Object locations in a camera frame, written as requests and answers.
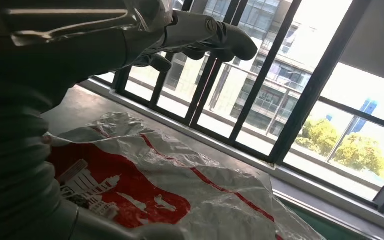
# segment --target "gray floor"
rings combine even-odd
[[[177,138],[194,151],[204,154],[228,168],[254,172],[259,174],[262,178],[267,176],[252,166],[249,166],[159,122],[156,122],[146,116],[134,112],[127,107],[110,101],[102,96],[96,95],[79,86],[75,86],[70,89],[61,105],[47,113],[44,113],[43,118],[49,121],[49,131],[54,135],[59,135],[75,128],[82,127],[85,124],[98,119],[107,112],[128,112],[135,117],[145,120],[145,123],[150,128],[159,130],[166,135]],[[299,200],[300,202],[306,203],[307,205],[333,216],[336,219],[342,220],[366,234],[378,236],[384,239],[384,230],[376,225],[329,205],[328,203],[298,190],[276,178],[271,178],[271,184],[274,190],[286,194],[293,199]]]

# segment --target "black window frame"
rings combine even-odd
[[[182,7],[182,11],[189,11],[191,9],[192,2],[193,2],[192,0],[185,0],[184,5]],[[294,171],[295,173],[305,178],[315,180],[319,184],[322,184],[325,187],[328,187],[334,191],[337,191],[346,196],[349,196],[361,203],[366,204],[367,206],[377,209],[381,213],[384,213],[384,187],[377,194],[377,196],[373,201],[369,201],[353,193],[347,192],[344,189],[339,188],[330,182],[319,179],[315,176],[310,175],[307,172],[304,172],[303,170],[300,170],[296,167],[293,167],[283,162],[286,154],[288,154],[293,142],[295,141],[296,137],[298,136],[301,130],[302,123],[305,122],[305,120],[310,114],[310,111],[312,110],[313,106],[317,101],[320,101],[324,104],[335,107],[346,113],[353,114],[357,117],[360,117],[362,119],[365,119],[367,121],[370,121],[372,123],[375,123],[377,125],[384,127],[384,120],[382,119],[379,119],[367,113],[361,112],[354,108],[348,107],[346,105],[340,104],[338,102],[335,102],[320,96],[324,86],[329,80],[330,75],[332,74],[337,63],[339,62],[339,59],[345,47],[347,46],[348,41],[353,35],[354,29],[357,27],[358,23],[362,19],[370,2],[371,0],[353,0],[340,26],[338,27],[338,30],[336,31],[323,57],[321,58],[318,66],[316,67],[308,83],[306,84],[307,87],[302,92],[301,97],[296,101],[295,107],[293,108],[293,111],[289,117],[289,120],[283,126],[283,130],[280,132],[278,136],[278,140],[275,143],[273,150],[269,155],[265,155],[248,146],[245,146],[237,142],[236,139],[238,137],[239,131],[242,129],[243,124],[247,120],[247,116],[250,114],[252,110],[252,106],[256,98],[258,97],[259,91],[263,87],[263,83],[270,71],[271,66],[276,61],[276,56],[278,55],[285,41],[288,30],[292,25],[292,21],[295,16],[295,13],[297,12],[298,7],[300,6],[301,0],[294,0],[292,2],[286,14],[286,17],[280,27],[280,30],[272,43],[272,47],[268,52],[268,55],[266,56],[264,64],[261,67],[258,77],[256,78],[255,83],[253,84],[253,87],[249,93],[249,97],[247,98],[244,106],[237,107],[239,108],[237,110],[240,113],[237,116],[237,122],[234,126],[234,129],[230,137],[224,137],[205,127],[198,125],[198,119],[200,115],[203,113],[203,108],[204,108],[203,103],[207,102],[208,97],[210,95],[210,91],[214,85],[214,82],[216,81],[217,74],[219,73],[222,66],[222,62],[219,59],[215,58],[215,56],[213,56],[212,54],[208,57],[206,64],[203,65],[203,69],[202,69],[203,71],[201,73],[200,79],[199,80],[197,79],[196,81],[197,90],[189,105],[189,109],[186,117],[179,117],[178,115],[175,115],[174,113],[169,112],[157,106],[157,102],[161,95],[161,91],[162,91],[165,79],[167,78],[167,73],[161,73],[158,76],[157,84],[154,88],[151,101],[147,101],[141,98],[140,96],[134,95],[125,90],[126,83],[129,79],[129,72],[130,72],[129,67],[116,72],[114,81],[111,84],[111,88],[115,89],[116,93],[124,97],[127,97],[128,99],[131,99],[139,104],[142,104],[153,111],[156,111],[162,115],[165,115],[187,127],[195,129],[209,136],[210,138],[213,138],[221,142],[222,144],[233,147],[250,156],[264,160],[265,162],[282,165],[283,167],[286,167],[289,170]],[[244,9],[247,7],[247,3],[248,3],[247,0],[242,0],[242,1],[232,0],[226,12],[224,22],[230,23],[236,26],[239,25]],[[169,61],[172,61],[174,58],[174,55],[167,54],[166,58]],[[307,73],[305,71],[301,71],[300,77],[299,77],[301,79],[300,81],[302,81],[303,79],[302,76],[304,74],[307,74]],[[284,104],[281,107],[284,108],[287,104],[288,104],[288,100],[284,102]]]

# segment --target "blue building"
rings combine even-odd
[[[326,115],[326,119],[331,122],[334,117],[330,114]]]
[[[363,106],[361,106],[360,111],[363,113],[372,115],[372,113],[375,111],[376,107],[378,106],[378,102],[371,100],[370,98],[367,98],[364,102]],[[360,132],[364,125],[366,124],[367,120],[360,118],[360,117],[354,117],[352,119],[351,125],[348,128],[348,131],[346,132],[346,135],[349,135],[351,133],[358,133]]]

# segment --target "plastic bag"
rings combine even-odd
[[[53,137],[48,161],[64,198],[127,228],[176,224],[191,240],[324,239],[274,197],[268,176],[223,168],[127,113]]]
[[[153,32],[173,20],[171,0],[0,0],[0,33],[17,46],[120,28]]]

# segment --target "green tree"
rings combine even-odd
[[[378,176],[384,170],[384,156],[379,142],[359,133],[345,137],[333,160],[357,171],[368,169]]]
[[[339,134],[327,119],[308,119],[295,143],[327,157],[339,140]]]
[[[295,143],[327,157],[340,135],[327,119],[308,119]],[[384,178],[384,155],[379,143],[359,133],[346,136],[333,160],[357,171],[368,169]]]

